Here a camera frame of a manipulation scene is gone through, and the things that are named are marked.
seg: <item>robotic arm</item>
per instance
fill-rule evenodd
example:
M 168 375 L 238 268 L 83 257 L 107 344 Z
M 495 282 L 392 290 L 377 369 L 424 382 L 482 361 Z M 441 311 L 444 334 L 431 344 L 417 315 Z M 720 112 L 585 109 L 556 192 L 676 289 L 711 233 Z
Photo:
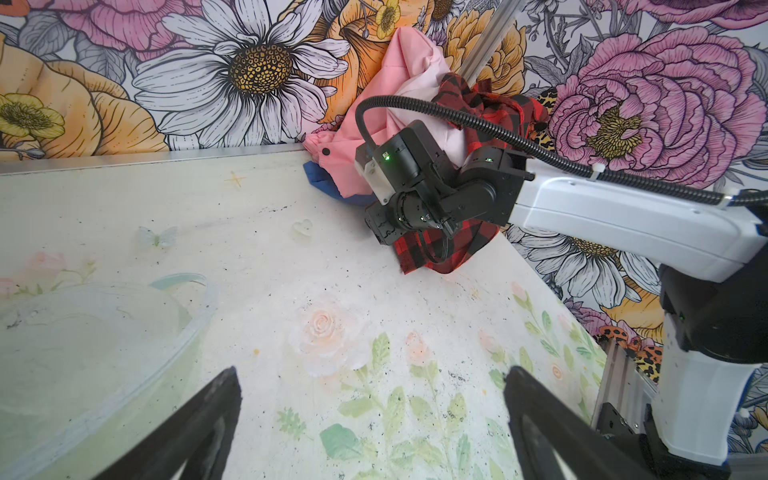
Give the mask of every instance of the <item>robotic arm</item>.
M 362 119 L 373 107 L 447 118 L 532 157 L 483 147 L 456 171 L 420 121 L 384 145 L 374 144 Z M 663 448 L 646 463 L 657 475 L 669 468 L 720 472 L 744 386 L 768 362 L 766 192 L 724 196 L 575 166 L 459 114 L 410 98 L 374 97 L 358 106 L 357 123 L 368 142 L 358 149 L 356 166 L 379 199 L 366 208 L 366 223 L 379 242 L 391 245 L 408 231 L 430 228 L 448 239 L 462 221 L 477 218 L 553 230 L 660 262 L 667 337 L 660 393 L 646 430 Z M 447 249 L 446 242 L 443 257 Z M 652 450 L 643 441 L 638 448 Z

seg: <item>floral printed tabletop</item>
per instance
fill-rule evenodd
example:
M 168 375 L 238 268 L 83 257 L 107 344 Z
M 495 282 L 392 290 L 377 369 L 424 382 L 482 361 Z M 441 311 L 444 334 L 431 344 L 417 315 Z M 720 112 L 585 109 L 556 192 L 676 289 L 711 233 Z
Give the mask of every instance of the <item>floral printed tabletop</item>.
M 30 302 L 118 284 L 146 296 L 195 272 L 217 300 L 202 305 L 215 310 L 190 367 L 101 429 L 133 432 L 162 393 L 148 429 L 234 365 L 243 404 L 225 478 L 520 478 L 502 398 L 513 365 L 590 419 L 605 355 L 503 236 L 454 273 L 403 276 L 360 209 L 306 183 L 306 157 L 0 177 L 3 220 L 18 226 L 0 233 L 0 340 L 32 321 L 3 313 Z M 197 301 L 168 292 L 197 317 Z M 59 474 L 104 466 L 69 457 Z

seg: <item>red and black checkered fabric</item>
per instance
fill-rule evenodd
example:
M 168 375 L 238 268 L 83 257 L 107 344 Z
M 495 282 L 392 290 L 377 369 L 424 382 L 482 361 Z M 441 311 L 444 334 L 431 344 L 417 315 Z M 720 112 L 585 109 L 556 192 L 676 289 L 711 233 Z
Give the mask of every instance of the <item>red and black checkered fabric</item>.
M 442 78 L 440 90 L 432 101 L 477 115 L 526 137 L 536 130 L 541 130 L 542 125 L 546 126 L 545 122 L 549 118 L 547 109 L 536 100 L 523 95 L 507 97 L 491 93 L 490 80 L 481 81 L 474 88 L 470 88 L 463 78 L 454 73 L 446 74 Z M 464 129 L 464 132 L 467 154 L 486 145 L 510 148 L 505 142 L 471 128 Z M 497 233 L 498 227 L 492 223 L 467 220 L 462 229 L 448 241 L 448 255 L 442 252 L 443 233 L 437 229 L 425 231 L 424 242 L 417 233 L 409 232 L 397 240 L 394 247 L 403 273 L 412 272 L 420 266 L 427 266 L 440 273 L 449 273 L 469 260 L 469 257 L 483 248 Z M 429 260 L 430 257 L 446 260 L 433 263 Z

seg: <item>yellow star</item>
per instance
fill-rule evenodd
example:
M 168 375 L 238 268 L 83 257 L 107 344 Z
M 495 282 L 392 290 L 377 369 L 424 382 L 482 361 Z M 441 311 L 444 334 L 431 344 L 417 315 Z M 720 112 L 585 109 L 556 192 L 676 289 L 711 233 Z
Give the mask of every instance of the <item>yellow star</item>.
M 237 188 L 242 187 L 243 185 L 240 184 L 240 180 L 244 179 L 245 177 L 238 177 L 234 172 L 231 172 L 232 178 L 227 178 L 225 182 L 234 182 L 235 185 L 237 185 Z

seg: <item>plaid shirt sleeve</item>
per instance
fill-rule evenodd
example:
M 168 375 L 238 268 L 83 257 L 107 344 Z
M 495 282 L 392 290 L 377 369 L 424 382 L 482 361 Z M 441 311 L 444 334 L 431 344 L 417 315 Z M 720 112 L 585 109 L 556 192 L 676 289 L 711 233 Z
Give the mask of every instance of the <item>plaid shirt sleeve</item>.
M 490 80 L 481 81 L 474 88 L 454 73 L 446 74 L 433 102 L 455 110 L 465 111 L 484 118 L 497 125 L 529 136 L 541 129 L 541 124 L 548 119 L 547 109 L 538 101 L 523 95 L 507 97 L 491 93 Z M 464 129 L 467 140 L 467 154 L 480 147 L 510 148 L 505 142 L 486 134 Z M 498 233 L 498 227 L 481 220 L 467 220 L 461 230 L 447 243 L 442 231 L 426 230 L 422 237 L 415 232 L 408 232 L 398 239 L 395 251 L 403 273 L 410 273 L 421 266 L 426 266 L 440 273 L 450 273 L 483 248 Z M 442 251 L 447 244 L 447 254 Z M 431 258 L 445 258 L 442 263 L 433 263 Z

